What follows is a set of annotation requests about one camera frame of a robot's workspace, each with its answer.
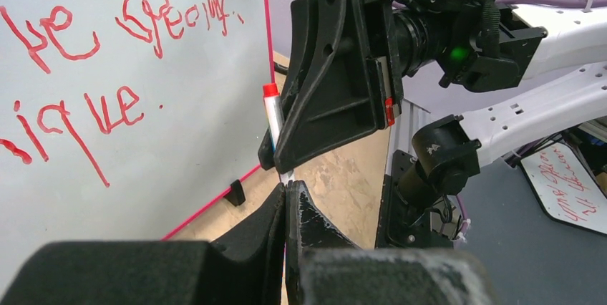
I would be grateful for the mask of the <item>red whiteboard marker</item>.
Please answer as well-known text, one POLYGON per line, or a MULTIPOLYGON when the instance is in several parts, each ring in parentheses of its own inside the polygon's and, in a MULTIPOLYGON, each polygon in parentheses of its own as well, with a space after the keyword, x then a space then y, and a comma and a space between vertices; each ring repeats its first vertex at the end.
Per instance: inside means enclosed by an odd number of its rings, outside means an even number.
POLYGON ((275 156, 278 139, 284 124, 281 98, 276 83, 263 85, 263 101, 269 123, 272 153, 275 156))

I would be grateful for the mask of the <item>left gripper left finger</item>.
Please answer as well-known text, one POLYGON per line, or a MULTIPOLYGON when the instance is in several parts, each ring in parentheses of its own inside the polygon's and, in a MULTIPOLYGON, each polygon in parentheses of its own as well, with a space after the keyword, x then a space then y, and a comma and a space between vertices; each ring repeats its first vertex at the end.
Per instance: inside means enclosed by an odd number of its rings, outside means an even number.
POLYGON ((214 241, 62 241, 36 251, 3 304, 279 304, 285 188, 214 241))

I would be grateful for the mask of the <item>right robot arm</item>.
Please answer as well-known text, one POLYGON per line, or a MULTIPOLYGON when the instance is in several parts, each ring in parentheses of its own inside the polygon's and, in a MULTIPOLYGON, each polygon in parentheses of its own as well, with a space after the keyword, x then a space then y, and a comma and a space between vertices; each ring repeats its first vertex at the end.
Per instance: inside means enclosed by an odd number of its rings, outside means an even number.
MULTIPOLYGON (((402 80, 438 63, 441 87, 475 93, 606 60, 606 0, 295 0, 284 125, 258 150, 286 173, 394 123, 402 80)), ((398 185, 424 211, 514 147, 606 113, 606 82, 574 72, 497 107, 420 129, 398 185)))

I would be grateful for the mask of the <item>red-framed whiteboard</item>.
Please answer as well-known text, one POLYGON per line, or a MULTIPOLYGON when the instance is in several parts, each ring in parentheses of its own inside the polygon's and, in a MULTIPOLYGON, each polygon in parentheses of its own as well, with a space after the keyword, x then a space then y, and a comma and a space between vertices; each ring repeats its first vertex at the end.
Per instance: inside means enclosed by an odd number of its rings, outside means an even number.
POLYGON ((257 164, 268 0, 1 0, 1 289, 55 241, 172 236, 257 164))

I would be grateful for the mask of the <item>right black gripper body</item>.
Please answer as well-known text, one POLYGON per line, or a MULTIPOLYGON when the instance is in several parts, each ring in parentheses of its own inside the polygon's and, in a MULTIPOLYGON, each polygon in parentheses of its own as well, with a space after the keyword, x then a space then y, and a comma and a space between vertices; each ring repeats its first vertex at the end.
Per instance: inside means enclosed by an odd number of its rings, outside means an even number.
POLYGON ((378 125, 393 125, 400 115, 402 85, 392 0, 363 0, 369 51, 366 65, 378 125))

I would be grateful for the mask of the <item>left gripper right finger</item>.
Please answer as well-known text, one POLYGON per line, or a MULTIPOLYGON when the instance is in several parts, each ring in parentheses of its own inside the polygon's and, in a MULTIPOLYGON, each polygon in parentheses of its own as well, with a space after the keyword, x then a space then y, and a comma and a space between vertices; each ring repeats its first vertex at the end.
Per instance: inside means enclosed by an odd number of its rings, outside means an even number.
POLYGON ((316 207, 305 182, 286 194, 290 304, 497 304, 484 266, 448 248, 362 249, 316 207))

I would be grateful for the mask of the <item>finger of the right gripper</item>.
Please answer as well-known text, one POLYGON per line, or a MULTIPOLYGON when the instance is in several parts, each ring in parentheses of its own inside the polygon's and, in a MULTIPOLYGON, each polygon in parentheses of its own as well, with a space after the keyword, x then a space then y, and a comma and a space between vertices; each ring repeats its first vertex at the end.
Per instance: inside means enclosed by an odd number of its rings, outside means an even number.
POLYGON ((294 81, 286 79, 278 94, 274 83, 263 86, 263 100, 270 100, 266 109, 268 130, 258 150, 258 158, 264 170, 277 171, 294 169, 294 81))
POLYGON ((387 126, 364 17, 365 0, 295 0, 273 153, 279 172, 387 126))

